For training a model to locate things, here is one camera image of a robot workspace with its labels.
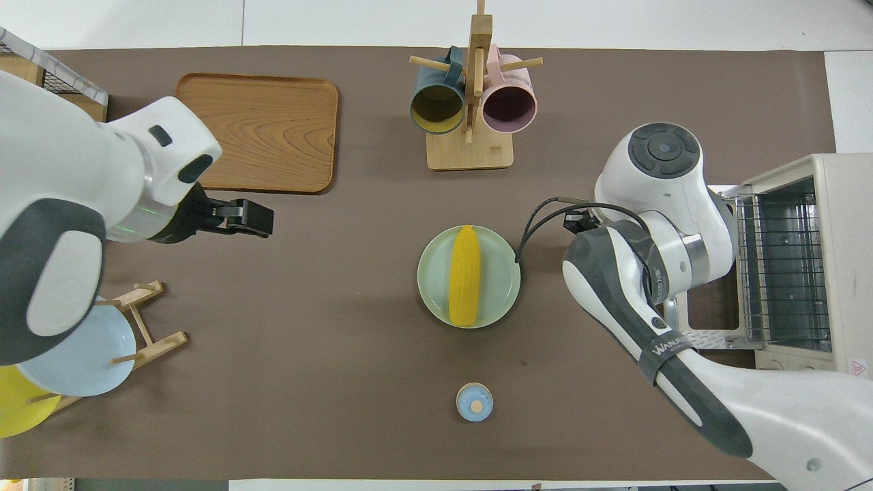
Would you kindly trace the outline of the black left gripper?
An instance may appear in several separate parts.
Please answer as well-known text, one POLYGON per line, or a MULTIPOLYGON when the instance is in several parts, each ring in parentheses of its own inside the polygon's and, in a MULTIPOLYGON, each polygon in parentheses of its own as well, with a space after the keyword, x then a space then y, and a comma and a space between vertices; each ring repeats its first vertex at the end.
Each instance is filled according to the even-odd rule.
POLYGON ((249 199, 235 199, 218 204, 218 200, 209 198, 200 183, 195 183, 184 199, 177 206, 172 220, 151 237, 156 243, 179 243, 193 236, 203 227, 209 228, 220 224, 216 222, 215 209, 226 226, 222 229, 225 235, 246 234, 256 237, 270 237, 273 233, 274 212, 272 209, 259 205, 249 199))

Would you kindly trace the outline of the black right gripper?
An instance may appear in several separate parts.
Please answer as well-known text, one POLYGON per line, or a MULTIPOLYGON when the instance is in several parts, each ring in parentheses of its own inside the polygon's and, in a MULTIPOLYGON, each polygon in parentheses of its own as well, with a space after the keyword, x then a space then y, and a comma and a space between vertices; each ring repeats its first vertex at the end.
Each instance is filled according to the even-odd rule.
POLYGON ((570 209, 563 216, 563 227, 574 235, 595 230, 601 227, 603 222, 592 209, 570 209))

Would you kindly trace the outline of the light green plate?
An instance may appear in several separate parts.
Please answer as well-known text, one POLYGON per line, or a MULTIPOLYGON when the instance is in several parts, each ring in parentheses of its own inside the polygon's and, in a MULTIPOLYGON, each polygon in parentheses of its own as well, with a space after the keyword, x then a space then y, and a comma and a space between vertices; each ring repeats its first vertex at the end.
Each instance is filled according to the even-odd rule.
POLYGON ((479 329, 496 323, 515 304, 521 285, 520 265, 515 262, 514 249, 502 236, 483 226, 471 226, 480 257, 477 318, 466 327, 456 323, 450 319, 450 265, 462 229, 449 228, 428 242, 417 266, 417 287, 425 307, 436 319, 459 329, 479 329))

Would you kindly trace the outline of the yellow corn cob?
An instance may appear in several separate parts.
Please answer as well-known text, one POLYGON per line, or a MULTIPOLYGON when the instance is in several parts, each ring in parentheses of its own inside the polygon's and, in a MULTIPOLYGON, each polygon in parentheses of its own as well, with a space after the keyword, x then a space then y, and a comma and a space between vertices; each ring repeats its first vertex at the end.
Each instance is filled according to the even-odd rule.
POLYGON ((450 261, 448 311, 452 324, 472 327, 477 322, 481 282, 481 251, 476 230, 465 224, 453 243, 450 261))

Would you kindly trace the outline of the glass oven door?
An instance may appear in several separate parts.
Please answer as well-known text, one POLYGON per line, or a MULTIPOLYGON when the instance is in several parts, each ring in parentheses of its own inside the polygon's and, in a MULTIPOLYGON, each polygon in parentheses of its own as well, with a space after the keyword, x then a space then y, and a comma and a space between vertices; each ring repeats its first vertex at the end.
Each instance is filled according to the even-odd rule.
POLYGON ((663 304, 663 314, 673 329, 685 333, 697 349, 762 349, 764 342, 752 333, 748 319, 748 265, 746 224, 751 214, 751 185, 711 185, 716 202, 728 208, 734 229, 734 263, 726 276, 704 286, 677 293, 663 304))

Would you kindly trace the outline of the white toaster oven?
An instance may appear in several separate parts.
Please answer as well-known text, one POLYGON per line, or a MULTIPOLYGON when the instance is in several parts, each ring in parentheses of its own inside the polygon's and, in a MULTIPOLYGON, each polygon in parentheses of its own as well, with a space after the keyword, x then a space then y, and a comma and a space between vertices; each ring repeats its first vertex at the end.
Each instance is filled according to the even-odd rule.
POLYGON ((873 381, 873 153, 814 153, 742 185, 753 194, 814 194, 831 329, 831 352, 764 343, 756 367, 873 381))

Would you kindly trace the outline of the wooden serving tray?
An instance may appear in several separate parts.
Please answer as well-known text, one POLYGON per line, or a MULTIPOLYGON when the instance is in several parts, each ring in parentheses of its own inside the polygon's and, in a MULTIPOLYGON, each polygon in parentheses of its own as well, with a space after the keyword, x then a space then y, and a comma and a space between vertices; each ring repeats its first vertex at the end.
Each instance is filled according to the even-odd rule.
POLYGON ((318 194, 330 187, 339 91, 329 80, 186 74, 175 95, 222 148, 200 177, 205 189, 318 194))

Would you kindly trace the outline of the wooden mug rack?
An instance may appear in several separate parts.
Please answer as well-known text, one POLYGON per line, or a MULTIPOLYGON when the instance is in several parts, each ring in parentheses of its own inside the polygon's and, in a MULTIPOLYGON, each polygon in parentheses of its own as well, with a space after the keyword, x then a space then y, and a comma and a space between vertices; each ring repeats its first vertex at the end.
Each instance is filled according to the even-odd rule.
MULTIPOLYGON (((464 119, 448 134, 424 132, 426 161, 430 170, 500 170, 514 163, 514 137, 512 136, 518 132, 513 134, 496 132, 486 125, 482 115, 484 72, 490 45, 494 44, 494 28, 492 15, 486 11, 486 0, 476 0, 476 2, 476 12, 471 16, 468 46, 461 48, 464 53, 462 73, 467 81, 467 90, 465 90, 467 107, 464 119)), ((447 71, 449 66, 440 62, 443 58, 411 56, 409 62, 417 66, 417 69, 420 66, 430 66, 430 68, 447 71)), ((530 69, 542 64, 542 58, 520 59, 502 65, 501 68, 504 71, 528 68, 529 72, 530 69)), ((411 104, 409 104, 409 115, 411 115, 411 104)))

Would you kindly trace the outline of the brown table mat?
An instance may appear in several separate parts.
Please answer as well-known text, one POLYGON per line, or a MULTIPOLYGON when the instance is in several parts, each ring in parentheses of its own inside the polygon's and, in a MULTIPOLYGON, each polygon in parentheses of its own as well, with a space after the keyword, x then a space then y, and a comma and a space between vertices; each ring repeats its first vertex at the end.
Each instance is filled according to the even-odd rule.
POLYGON ((815 52, 517 50, 537 118, 505 170, 436 172, 409 118, 411 54, 440 48, 254 46, 56 50, 116 118, 185 74, 324 78, 339 93, 336 170, 318 195, 253 194, 268 239, 199 233, 110 243, 101 293, 159 280, 141 314, 188 342, 117 389, 0 439, 0 476, 150 479, 764 479, 690 427, 565 288, 560 218, 524 249, 514 307, 483 329, 441 323, 417 264, 478 224, 517 243, 533 208, 588 198, 615 145, 669 121, 702 143, 709 183, 835 149, 815 52), (483 383, 483 422, 456 392, 483 383))

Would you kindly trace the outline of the pink mug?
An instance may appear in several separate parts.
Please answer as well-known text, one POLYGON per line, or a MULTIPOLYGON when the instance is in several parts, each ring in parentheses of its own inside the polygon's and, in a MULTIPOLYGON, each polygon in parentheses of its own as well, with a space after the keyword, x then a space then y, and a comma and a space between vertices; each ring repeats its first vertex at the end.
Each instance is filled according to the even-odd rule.
POLYGON ((502 70, 501 66, 520 61, 515 55, 500 53, 491 44, 484 72, 482 115, 492 130, 513 134, 528 127, 537 114, 537 99, 528 68, 502 70))

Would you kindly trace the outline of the wooden dish rack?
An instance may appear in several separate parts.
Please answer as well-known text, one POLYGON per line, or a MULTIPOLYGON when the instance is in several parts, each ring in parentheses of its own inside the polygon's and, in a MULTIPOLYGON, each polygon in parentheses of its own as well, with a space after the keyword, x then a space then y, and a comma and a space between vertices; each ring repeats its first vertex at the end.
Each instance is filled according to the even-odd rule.
MULTIPOLYGON (((103 297, 97 297, 95 300, 95 306, 115 306, 124 314, 125 319, 129 322, 130 326, 133 329, 134 338, 136 342, 137 352, 135 355, 126 355, 125 357, 116 358, 113 360, 113 363, 119 363, 119 361, 127 361, 134 360, 133 370, 139 369, 146 364, 150 363, 150 361, 155 361, 157 358, 162 355, 168 354, 176 348, 180 348, 181 345, 184 345, 188 341, 187 335, 184 332, 172 333, 172 335, 166 336, 165 338, 157 339, 151 336, 149 329, 144 323, 143 315, 140 313, 140 307, 149 301, 150 299, 155 298, 161 293, 164 292, 164 286, 161 282, 150 282, 144 284, 134 284, 133 289, 128 293, 123 293, 119 297, 113 299, 105 299, 103 297)), ((49 398, 51 395, 55 395, 56 393, 48 393, 46 394, 46 398, 49 398)), ((70 397, 70 396, 61 396, 61 401, 57 405, 57 409, 63 409, 67 407, 72 402, 88 397, 70 397)))

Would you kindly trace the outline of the dark blue mug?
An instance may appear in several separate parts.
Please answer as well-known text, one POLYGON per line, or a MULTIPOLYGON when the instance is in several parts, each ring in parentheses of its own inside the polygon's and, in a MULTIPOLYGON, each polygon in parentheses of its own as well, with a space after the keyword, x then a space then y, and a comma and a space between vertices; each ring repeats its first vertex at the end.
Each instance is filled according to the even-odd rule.
POLYGON ((411 119, 429 134, 448 134, 464 119, 467 107, 467 81, 462 73, 464 53, 450 46, 440 62, 449 66, 447 71, 420 66, 411 99, 411 119))

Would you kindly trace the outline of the narrow wooden shelf board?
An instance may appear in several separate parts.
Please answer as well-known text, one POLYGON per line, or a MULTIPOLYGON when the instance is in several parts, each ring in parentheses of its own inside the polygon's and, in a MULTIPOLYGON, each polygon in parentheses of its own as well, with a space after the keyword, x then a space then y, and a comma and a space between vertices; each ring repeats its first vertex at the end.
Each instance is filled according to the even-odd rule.
POLYGON ((103 105, 90 97, 80 93, 62 93, 59 94, 66 102, 71 102, 78 108, 81 108, 93 118, 94 121, 105 122, 107 116, 107 106, 103 105))

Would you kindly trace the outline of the small blue call bell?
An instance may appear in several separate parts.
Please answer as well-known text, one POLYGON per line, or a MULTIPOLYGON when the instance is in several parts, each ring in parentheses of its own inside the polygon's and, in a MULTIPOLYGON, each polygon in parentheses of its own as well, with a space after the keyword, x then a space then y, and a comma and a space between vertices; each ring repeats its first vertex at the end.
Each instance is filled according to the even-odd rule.
POLYGON ((456 392, 456 411, 467 422, 483 422, 492 415, 494 399, 483 383, 465 383, 456 392))

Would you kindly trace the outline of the light blue plate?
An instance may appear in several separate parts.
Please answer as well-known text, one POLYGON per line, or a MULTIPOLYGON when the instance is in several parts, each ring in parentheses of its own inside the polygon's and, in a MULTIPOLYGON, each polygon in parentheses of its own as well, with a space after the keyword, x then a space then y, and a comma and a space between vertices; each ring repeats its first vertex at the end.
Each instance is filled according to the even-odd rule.
POLYGON ((124 314, 115 306, 95 306, 68 338, 16 367, 49 393, 93 397, 128 378, 134 360, 113 360, 136 352, 133 329, 124 314))

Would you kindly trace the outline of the large wooden shelf board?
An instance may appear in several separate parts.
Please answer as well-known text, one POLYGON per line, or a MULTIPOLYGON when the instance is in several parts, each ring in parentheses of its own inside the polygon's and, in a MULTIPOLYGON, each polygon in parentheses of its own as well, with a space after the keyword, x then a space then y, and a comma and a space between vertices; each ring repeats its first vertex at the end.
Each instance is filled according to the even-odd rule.
POLYGON ((34 83, 34 80, 40 74, 40 67, 18 54, 0 53, 0 71, 8 72, 8 74, 13 74, 23 80, 30 80, 31 83, 34 83))

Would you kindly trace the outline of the yellow plate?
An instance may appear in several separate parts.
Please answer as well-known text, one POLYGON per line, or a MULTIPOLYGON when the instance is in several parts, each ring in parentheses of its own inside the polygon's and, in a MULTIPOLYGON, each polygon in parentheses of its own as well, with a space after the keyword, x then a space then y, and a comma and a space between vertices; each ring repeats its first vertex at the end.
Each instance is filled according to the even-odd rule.
POLYGON ((0 366, 0 438, 29 431, 42 423, 61 401, 32 383, 16 366, 0 366))

